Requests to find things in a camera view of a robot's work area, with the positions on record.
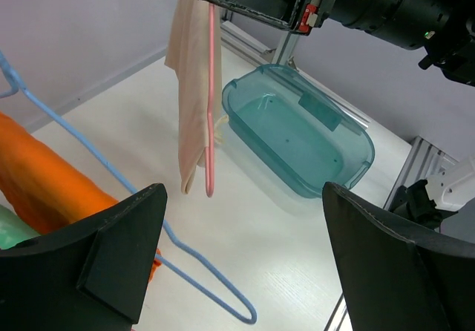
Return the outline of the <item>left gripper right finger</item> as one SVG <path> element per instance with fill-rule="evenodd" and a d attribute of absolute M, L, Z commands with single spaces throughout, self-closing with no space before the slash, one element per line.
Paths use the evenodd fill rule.
<path fill-rule="evenodd" d="M 354 330 L 473 330 L 474 244 L 327 182 L 324 216 Z"/>

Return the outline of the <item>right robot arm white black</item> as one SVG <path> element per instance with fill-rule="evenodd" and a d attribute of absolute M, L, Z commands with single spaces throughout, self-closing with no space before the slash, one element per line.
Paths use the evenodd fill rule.
<path fill-rule="evenodd" d="M 424 48 L 419 67 L 474 84 L 474 0 L 204 0 L 291 35 L 325 20 L 406 50 Z M 352 188 L 376 153 L 366 130 L 321 88 L 276 58 L 223 89 L 229 127 L 291 197 L 316 199 L 324 184 Z"/>

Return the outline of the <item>blue hanger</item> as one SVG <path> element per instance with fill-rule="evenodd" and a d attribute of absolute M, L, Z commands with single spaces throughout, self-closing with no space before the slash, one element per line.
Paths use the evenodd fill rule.
<path fill-rule="evenodd" d="M 39 100 L 34 94 L 32 94 L 27 85 L 20 77 L 18 72 L 12 67 L 4 55 L 1 55 L 1 72 L 3 73 L 4 78 L 10 85 L 10 90 L 1 93 L 1 98 L 13 96 L 18 92 L 22 92 L 36 107 L 41 111 L 47 114 L 54 122 L 62 126 L 69 134 L 75 137 L 89 152 L 108 170 L 108 172 L 114 176 L 114 178 L 120 182 L 129 192 L 136 193 L 137 189 L 110 163 L 103 154 L 100 153 L 96 147 L 79 131 L 77 131 L 69 122 L 61 118 L 57 113 L 50 109 L 46 104 Z M 172 262 L 160 255 L 155 255 L 155 257 L 160 261 L 164 266 L 167 266 L 172 272 L 176 275 L 179 275 L 184 281 L 188 282 L 194 288 L 203 293 L 206 297 L 213 300 L 216 304 L 222 307 L 224 310 L 233 315 L 236 319 L 241 322 L 249 325 L 257 323 L 258 314 L 255 307 L 249 301 L 249 299 L 243 295 L 238 288 L 226 278 L 211 262 L 209 262 L 203 255 L 198 251 L 191 248 L 182 242 L 178 236 L 174 233 L 172 227 L 167 221 L 163 222 L 163 228 L 165 233 L 168 235 L 170 241 L 178 248 L 181 249 L 186 254 L 192 256 L 194 259 L 199 261 L 209 272 L 216 277 L 244 306 L 248 309 L 250 316 L 247 318 L 244 315 L 241 315 L 236 309 L 232 308 L 221 298 L 216 296 L 209 289 L 205 288 L 203 285 L 198 283 L 190 275 L 185 273 L 183 270 L 179 269 Z"/>

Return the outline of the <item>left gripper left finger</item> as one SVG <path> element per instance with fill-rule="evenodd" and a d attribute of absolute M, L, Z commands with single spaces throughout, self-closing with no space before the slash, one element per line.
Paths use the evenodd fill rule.
<path fill-rule="evenodd" d="M 2 330 L 130 330 L 166 211 L 163 184 L 1 251 Z"/>

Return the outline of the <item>beige trousers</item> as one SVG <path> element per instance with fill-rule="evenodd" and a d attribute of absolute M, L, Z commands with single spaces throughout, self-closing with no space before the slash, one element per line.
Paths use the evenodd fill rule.
<path fill-rule="evenodd" d="M 187 194 L 196 168 L 205 168 L 208 145 L 206 111 L 209 91 L 209 5 L 203 0 L 178 0 L 174 11 L 165 64 L 178 80 L 179 168 L 182 193 Z M 221 32 L 214 6 L 214 143 L 220 134 L 222 102 Z"/>

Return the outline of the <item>pink hanger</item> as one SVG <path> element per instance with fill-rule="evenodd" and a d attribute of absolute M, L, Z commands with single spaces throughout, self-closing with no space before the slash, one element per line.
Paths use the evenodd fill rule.
<path fill-rule="evenodd" d="M 209 91 L 206 111 L 208 145 L 205 148 L 206 195 L 211 198 L 214 193 L 214 5 L 209 5 Z"/>

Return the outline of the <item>orange trousers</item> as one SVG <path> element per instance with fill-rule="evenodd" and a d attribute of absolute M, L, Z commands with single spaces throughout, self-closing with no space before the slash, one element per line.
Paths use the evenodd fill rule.
<path fill-rule="evenodd" d="M 19 218 L 41 235 L 118 204 L 5 114 L 1 115 L 1 192 Z"/>

